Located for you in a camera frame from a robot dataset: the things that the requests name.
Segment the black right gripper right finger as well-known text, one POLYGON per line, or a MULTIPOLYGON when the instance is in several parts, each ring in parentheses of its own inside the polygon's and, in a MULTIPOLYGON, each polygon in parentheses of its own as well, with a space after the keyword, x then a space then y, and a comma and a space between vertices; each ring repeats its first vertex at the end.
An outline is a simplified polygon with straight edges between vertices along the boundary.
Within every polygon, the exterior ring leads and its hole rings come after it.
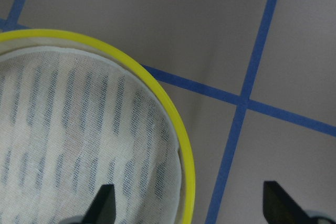
POLYGON ((264 181, 262 203, 266 221, 310 221, 306 212, 276 181, 264 181))

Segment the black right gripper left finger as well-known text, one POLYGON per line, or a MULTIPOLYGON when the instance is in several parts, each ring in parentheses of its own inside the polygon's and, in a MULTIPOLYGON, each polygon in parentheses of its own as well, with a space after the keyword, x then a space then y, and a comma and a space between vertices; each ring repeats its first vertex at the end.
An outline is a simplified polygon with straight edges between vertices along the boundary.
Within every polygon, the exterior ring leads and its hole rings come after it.
POLYGON ((90 207, 83 217, 83 221, 115 221, 116 198, 113 184, 100 187, 90 207))

